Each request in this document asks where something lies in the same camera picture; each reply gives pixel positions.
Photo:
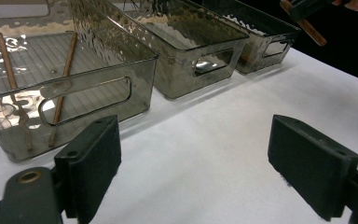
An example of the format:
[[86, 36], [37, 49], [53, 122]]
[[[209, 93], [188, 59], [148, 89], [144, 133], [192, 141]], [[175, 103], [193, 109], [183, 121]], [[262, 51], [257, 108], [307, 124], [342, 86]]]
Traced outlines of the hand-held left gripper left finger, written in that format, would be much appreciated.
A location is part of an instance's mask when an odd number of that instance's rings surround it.
[[121, 164], [117, 116], [93, 121], [54, 161], [66, 215], [89, 224]]

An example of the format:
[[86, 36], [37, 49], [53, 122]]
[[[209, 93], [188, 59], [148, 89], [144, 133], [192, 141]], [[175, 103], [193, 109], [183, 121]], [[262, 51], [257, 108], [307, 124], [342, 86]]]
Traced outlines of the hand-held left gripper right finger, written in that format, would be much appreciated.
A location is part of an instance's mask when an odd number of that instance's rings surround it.
[[322, 219], [340, 217], [347, 181], [356, 173], [358, 154], [307, 123], [275, 115], [268, 162]]

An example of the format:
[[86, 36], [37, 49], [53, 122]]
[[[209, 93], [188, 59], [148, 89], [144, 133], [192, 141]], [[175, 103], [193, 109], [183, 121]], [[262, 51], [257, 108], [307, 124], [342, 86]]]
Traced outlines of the wooden-handled steel knife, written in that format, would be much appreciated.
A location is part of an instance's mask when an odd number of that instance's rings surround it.
[[[290, 14], [289, 10], [293, 7], [289, 0], [281, 0], [280, 6], [287, 14]], [[326, 45], [327, 40], [307, 20], [300, 20], [297, 24], [318, 46]]]

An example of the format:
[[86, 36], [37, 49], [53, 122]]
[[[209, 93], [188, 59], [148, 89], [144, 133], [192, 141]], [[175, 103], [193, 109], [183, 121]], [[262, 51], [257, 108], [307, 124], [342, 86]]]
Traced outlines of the smoky clear plastic bin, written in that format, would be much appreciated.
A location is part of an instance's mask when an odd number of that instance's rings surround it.
[[[62, 146], [97, 119], [128, 119], [150, 107], [158, 56], [110, 19], [111, 11], [103, 0], [0, 0], [0, 33], [18, 85], [9, 87], [0, 51], [0, 147], [10, 160]], [[73, 32], [75, 54], [63, 77]], [[32, 151], [11, 94], [28, 114]], [[61, 120], [55, 124], [60, 96]], [[49, 147], [54, 127], [55, 146]]]
[[232, 76], [248, 35], [190, 0], [108, 0], [109, 16], [158, 54], [154, 86], [168, 99]]
[[300, 33], [294, 25], [239, 0], [202, 0], [202, 6], [249, 36], [236, 65], [242, 74], [281, 63]]

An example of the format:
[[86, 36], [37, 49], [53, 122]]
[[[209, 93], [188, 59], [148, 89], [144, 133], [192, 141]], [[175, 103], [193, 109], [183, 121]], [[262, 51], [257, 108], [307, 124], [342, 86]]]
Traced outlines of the brown wooden chopstick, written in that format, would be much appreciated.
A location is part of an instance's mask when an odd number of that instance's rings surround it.
[[[10, 60], [10, 57], [9, 57], [9, 54], [7, 51], [6, 40], [4, 39], [4, 36], [2, 33], [0, 33], [0, 51], [2, 54], [4, 67], [7, 72], [7, 80], [9, 83], [9, 87], [12, 90], [16, 90], [18, 88], [18, 85], [17, 85], [17, 81], [16, 81], [16, 78], [15, 78], [15, 75], [13, 72], [12, 63], [11, 63], [11, 60]], [[31, 136], [30, 130], [26, 126], [26, 123], [29, 119], [28, 114], [24, 111], [24, 109], [22, 108], [22, 105], [17, 101], [15, 94], [11, 94], [10, 97], [11, 97], [12, 102], [19, 109], [19, 126], [22, 128], [22, 130], [24, 131], [24, 134], [25, 134], [26, 149], [28, 151], [32, 151], [33, 150], [32, 136]]]
[[[62, 76], [63, 77], [68, 77], [71, 71], [71, 66], [72, 66], [72, 60], [74, 58], [74, 54], [75, 54], [75, 49], [76, 49], [76, 42], [77, 42], [77, 33], [73, 32], [72, 34], [72, 38], [71, 38], [71, 42], [69, 45], [69, 49], [67, 52], [67, 57], [66, 57], [66, 61], [65, 61], [65, 66], [63, 69], [63, 73]], [[63, 96], [60, 96], [57, 100], [57, 104], [56, 104], [56, 109], [55, 109], [55, 113], [54, 113], [54, 117], [53, 117], [53, 122], [55, 124], [57, 124], [60, 120], [61, 120], [61, 113], [62, 113], [62, 106], [63, 106]], [[57, 133], [57, 127], [54, 127], [53, 131], [50, 134], [49, 140], [48, 140], [48, 146], [49, 147], [54, 147], [55, 146], [55, 136]]]

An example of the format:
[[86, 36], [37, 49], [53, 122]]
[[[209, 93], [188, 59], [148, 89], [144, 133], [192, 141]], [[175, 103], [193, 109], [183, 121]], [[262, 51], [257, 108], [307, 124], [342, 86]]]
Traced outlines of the black curtain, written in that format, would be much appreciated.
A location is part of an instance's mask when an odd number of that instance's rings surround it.
[[327, 40], [327, 44], [320, 47], [302, 33], [293, 47], [358, 77], [358, 12], [332, 4], [308, 17], [308, 21]]

